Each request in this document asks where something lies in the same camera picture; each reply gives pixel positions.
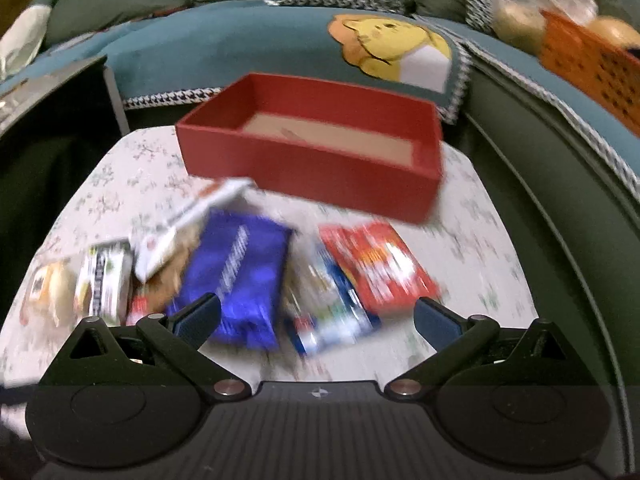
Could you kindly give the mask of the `floral tablecloth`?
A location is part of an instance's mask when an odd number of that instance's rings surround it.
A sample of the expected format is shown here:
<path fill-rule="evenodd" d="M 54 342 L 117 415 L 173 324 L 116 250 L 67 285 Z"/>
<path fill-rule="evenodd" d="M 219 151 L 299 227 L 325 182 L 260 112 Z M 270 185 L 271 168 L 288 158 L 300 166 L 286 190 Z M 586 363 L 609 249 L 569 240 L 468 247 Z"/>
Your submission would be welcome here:
<path fill-rule="evenodd" d="M 442 148 L 444 177 L 424 226 L 397 223 L 396 231 L 437 282 L 442 301 L 463 316 L 486 313 L 500 324 L 525 327 L 536 316 L 518 255 L 471 162 Z M 205 181 L 184 168 L 171 126 L 140 129 L 119 140 L 36 246 L 33 266 L 77 254 L 104 240 L 135 238 L 171 216 Z M 10 388 L 38 382 L 63 343 L 24 325 L 14 304 L 1 331 L 1 383 Z M 289 382 L 388 382 L 431 355 L 432 348 L 406 316 L 350 346 L 301 358 L 288 341 L 276 352 L 206 344 L 203 352 L 252 386 Z"/>

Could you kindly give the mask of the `black side table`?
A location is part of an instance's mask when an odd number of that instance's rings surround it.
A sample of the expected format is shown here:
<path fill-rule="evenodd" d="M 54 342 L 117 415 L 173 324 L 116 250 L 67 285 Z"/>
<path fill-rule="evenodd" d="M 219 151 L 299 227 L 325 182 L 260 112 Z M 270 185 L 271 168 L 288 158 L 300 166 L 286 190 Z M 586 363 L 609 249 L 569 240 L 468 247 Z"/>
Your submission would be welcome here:
<path fill-rule="evenodd" d="M 129 132 L 105 56 L 70 63 L 1 97 L 1 315 L 58 214 Z"/>

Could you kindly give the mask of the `round bun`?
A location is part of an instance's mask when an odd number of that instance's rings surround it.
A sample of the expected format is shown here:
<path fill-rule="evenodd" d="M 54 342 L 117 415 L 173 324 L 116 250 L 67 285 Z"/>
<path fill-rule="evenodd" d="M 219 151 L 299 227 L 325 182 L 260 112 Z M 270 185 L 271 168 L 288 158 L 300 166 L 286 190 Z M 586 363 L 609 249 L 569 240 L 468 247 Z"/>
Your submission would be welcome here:
<path fill-rule="evenodd" d="M 77 272 L 69 258 L 43 263 L 34 271 L 21 306 L 20 320 L 25 326 L 43 322 L 60 328 L 76 318 L 74 295 Z"/>

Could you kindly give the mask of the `blue sausage snack packet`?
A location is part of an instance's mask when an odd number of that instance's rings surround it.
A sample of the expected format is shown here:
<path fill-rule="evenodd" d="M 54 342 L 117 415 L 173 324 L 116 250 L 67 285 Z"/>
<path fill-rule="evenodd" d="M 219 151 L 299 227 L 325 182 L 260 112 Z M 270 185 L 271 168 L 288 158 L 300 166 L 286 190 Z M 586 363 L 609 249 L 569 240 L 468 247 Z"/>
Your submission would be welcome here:
<path fill-rule="evenodd" d="M 284 328 L 296 352 L 315 354 L 356 344 L 381 327 L 367 312 L 346 274 L 317 237 L 298 236 L 286 264 L 282 310 Z"/>

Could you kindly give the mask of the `white bread snack packet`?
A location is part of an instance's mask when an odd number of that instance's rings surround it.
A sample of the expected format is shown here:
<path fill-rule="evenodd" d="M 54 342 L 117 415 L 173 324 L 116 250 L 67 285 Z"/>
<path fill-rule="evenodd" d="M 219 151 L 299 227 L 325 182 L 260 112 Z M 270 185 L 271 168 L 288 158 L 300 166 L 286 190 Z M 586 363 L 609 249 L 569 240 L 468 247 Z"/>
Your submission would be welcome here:
<path fill-rule="evenodd" d="M 199 190 L 190 200 L 164 220 L 160 220 L 139 238 L 134 250 L 134 275 L 146 283 L 175 255 L 181 237 L 193 231 L 209 211 L 233 203 L 245 190 L 255 185 L 251 178 L 215 180 Z"/>

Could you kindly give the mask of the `green white snack packet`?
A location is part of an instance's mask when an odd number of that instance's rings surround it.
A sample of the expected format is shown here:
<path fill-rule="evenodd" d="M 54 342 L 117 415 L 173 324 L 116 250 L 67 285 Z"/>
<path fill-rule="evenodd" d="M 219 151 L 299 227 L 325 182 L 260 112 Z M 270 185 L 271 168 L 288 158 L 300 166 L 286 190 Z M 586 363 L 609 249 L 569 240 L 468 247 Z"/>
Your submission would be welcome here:
<path fill-rule="evenodd" d="M 126 238 L 87 249 L 74 293 L 74 309 L 78 318 L 97 316 L 108 326 L 124 324 L 133 265 L 134 252 Z"/>

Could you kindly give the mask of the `dark green sofa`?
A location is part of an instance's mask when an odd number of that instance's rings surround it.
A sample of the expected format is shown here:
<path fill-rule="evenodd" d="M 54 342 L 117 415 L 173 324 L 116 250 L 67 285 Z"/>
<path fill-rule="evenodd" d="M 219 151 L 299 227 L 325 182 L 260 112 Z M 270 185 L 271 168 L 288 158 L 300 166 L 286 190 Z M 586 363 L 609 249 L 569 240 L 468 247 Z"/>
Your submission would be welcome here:
<path fill-rule="evenodd" d="M 486 63 L 472 69 L 446 141 L 468 155 L 514 239 L 537 311 L 620 390 L 639 461 L 639 193 L 632 195 L 551 105 Z M 138 126 L 189 104 L 127 110 Z"/>

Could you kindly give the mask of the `red snack packet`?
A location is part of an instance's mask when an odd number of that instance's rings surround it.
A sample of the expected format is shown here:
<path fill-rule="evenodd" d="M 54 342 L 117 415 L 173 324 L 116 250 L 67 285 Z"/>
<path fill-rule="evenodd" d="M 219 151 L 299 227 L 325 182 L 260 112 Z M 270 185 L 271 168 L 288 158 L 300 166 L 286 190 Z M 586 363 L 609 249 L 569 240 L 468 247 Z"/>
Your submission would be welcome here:
<path fill-rule="evenodd" d="M 420 298 L 439 300 L 438 284 L 390 223 L 324 224 L 319 236 L 368 312 L 395 315 L 411 310 Z"/>

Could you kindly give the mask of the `orange plastic basket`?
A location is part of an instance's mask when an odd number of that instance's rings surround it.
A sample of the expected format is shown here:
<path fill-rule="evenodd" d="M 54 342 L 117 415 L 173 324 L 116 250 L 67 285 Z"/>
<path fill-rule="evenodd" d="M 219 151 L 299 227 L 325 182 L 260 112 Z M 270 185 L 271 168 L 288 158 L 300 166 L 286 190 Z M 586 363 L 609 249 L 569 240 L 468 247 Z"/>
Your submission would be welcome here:
<path fill-rule="evenodd" d="M 542 11 L 542 16 L 546 27 L 538 54 L 540 64 L 584 92 L 638 136 L 638 58 L 564 16 L 549 11 Z"/>

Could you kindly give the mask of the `white cloth on sofa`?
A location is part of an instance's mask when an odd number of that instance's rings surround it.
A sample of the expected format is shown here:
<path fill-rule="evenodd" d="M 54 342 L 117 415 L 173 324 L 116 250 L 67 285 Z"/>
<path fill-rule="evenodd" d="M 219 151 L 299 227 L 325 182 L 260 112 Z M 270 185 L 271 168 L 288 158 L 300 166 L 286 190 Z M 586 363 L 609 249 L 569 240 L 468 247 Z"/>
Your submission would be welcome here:
<path fill-rule="evenodd" d="M 52 12 L 50 6 L 34 4 L 26 8 L 0 41 L 1 80 L 17 74 L 38 54 Z"/>

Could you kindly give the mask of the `dark blue snack packet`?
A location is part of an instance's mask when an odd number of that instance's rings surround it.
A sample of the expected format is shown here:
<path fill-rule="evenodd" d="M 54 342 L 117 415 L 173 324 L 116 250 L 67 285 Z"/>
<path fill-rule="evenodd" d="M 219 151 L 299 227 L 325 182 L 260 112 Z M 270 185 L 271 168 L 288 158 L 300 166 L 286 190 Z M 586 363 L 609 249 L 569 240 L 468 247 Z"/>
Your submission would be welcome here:
<path fill-rule="evenodd" d="M 289 226 L 265 217 L 211 212 L 166 313 L 172 315 L 211 292 L 221 304 L 213 339 L 250 350 L 276 350 L 291 236 Z"/>

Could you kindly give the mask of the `red cardboard box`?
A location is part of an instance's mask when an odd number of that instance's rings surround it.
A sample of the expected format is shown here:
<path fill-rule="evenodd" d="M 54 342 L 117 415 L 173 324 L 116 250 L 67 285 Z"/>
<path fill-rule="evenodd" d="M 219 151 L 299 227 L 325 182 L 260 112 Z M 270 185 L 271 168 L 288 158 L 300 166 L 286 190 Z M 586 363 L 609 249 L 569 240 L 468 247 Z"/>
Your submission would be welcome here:
<path fill-rule="evenodd" d="M 177 122 L 186 170 L 412 224 L 442 180 L 434 103 L 341 82 L 248 74 Z"/>

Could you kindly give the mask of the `teal lion sofa cover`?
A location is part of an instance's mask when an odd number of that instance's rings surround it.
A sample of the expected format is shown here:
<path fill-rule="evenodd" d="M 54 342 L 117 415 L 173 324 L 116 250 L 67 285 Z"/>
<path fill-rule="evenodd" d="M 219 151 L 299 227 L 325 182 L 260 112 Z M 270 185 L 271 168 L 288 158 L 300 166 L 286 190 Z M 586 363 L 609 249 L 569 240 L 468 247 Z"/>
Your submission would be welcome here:
<path fill-rule="evenodd" d="M 533 56 L 443 18 L 410 18 L 443 36 L 454 55 L 444 93 L 379 81 L 348 64 L 329 24 L 340 10 L 245 0 L 211 3 L 166 18 L 128 22 L 40 53 L 2 82 L 4 92 L 70 63 L 103 56 L 126 110 L 195 104 L 249 72 L 352 82 L 424 96 L 451 124 L 472 69 L 486 63 L 507 81 L 555 108 L 632 195 L 639 193 L 639 140 L 618 119 L 543 68 Z"/>

